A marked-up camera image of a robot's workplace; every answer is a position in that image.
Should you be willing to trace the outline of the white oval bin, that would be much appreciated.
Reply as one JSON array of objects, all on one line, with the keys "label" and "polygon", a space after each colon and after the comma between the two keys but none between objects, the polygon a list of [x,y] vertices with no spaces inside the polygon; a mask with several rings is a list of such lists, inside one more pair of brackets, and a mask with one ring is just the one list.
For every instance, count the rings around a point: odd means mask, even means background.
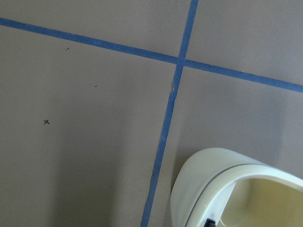
[{"label": "white oval bin", "polygon": [[240,153],[207,148],[182,166],[170,212],[175,227],[300,227],[303,181]]}]

